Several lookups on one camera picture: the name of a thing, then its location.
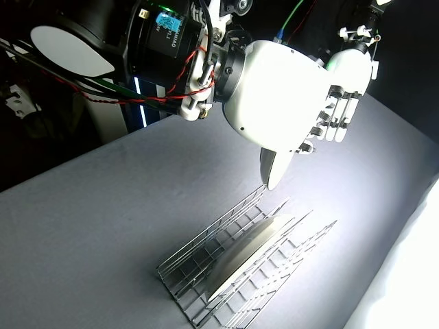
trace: robotic arm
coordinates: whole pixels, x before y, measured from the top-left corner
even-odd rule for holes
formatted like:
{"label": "robotic arm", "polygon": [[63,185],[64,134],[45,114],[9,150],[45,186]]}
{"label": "robotic arm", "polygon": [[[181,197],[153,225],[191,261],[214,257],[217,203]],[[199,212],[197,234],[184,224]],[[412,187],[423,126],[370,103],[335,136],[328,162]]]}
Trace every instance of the robotic arm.
{"label": "robotic arm", "polygon": [[165,104],[188,121],[222,102],[230,126],[262,147],[261,177],[273,189],[294,154],[313,152],[314,136],[343,140],[376,77],[369,48],[381,40],[377,23],[389,2],[361,0],[352,26],[339,31],[343,50],[326,64],[282,40],[251,42],[245,31],[230,28],[232,15],[246,14],[252,0],[211,0],[209,6],[204,0],[61,1],[41,8],[30,37],[75,76],[125,86],[136,76],[164,86],[164,97],[137,95],[134,102],[157,101],[159,109]]}

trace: gray table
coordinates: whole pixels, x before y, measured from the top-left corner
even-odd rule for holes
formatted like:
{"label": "gray table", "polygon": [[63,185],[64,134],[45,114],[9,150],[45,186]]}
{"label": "gray table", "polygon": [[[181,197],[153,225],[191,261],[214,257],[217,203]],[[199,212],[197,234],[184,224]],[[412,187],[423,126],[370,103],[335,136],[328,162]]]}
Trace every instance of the gray table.
{"label": "gray table", "polygon": [[[344,143],[264,197],[337,225],[253,328],[340,328],[437,170],[439,150],[369,96]],[[0,328],[190,328],[155,267],[260,185],[259,148],[218,107],[173,117],[0,194]]]}

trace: blue sticker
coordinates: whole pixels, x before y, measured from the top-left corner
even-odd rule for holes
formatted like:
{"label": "blue sticker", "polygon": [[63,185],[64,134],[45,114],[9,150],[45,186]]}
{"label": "blue sticker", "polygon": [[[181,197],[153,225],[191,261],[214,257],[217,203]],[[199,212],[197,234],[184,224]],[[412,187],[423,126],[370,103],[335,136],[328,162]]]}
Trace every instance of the blue sticker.
{"label": "blue sticker", "polygon": [[181,25],[181,21],[179,19],[176,19],[175,17],[165,14],[164,12],[158,14],[156,23],[160,26],[163,26],[165,29],[169,29],[175,33],[178,32]]}

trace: wire dish rack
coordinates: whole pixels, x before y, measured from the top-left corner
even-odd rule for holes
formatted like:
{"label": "wire dish rack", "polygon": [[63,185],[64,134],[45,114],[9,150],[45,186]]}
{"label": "wire dish rack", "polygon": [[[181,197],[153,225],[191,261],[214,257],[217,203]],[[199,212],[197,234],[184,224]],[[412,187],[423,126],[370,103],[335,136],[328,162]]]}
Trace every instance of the wire dish rack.
{"label": "wire dish rack", "polygon": [[264,191],[259,187],[158,266],[160,279],[194,328],[247,328],[336,222],[295,245],[291,234],[307,215],[293,218],[282,237],[209,303],[204,289],[215,261],[248,228],[288,202],[265,214],[258,207]]}

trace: blue light strip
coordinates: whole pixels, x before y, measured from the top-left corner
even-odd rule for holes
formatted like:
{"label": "blue light strip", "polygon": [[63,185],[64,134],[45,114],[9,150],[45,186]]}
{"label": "blue light strip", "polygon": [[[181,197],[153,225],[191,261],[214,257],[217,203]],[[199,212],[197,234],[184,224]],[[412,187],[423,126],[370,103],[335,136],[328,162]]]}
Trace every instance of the blue light strip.
{"label": "blue light strip", "polygon": [[[136,92],[138,94],[141,94],[139,79],[137,79],[137,77],[134,77],[134,84],[136,85]],[[140,105],[139,107],[140,107],[140,113],[142,114],[143,127],[146,127],[145,108],[143,107],[143,105]]]}

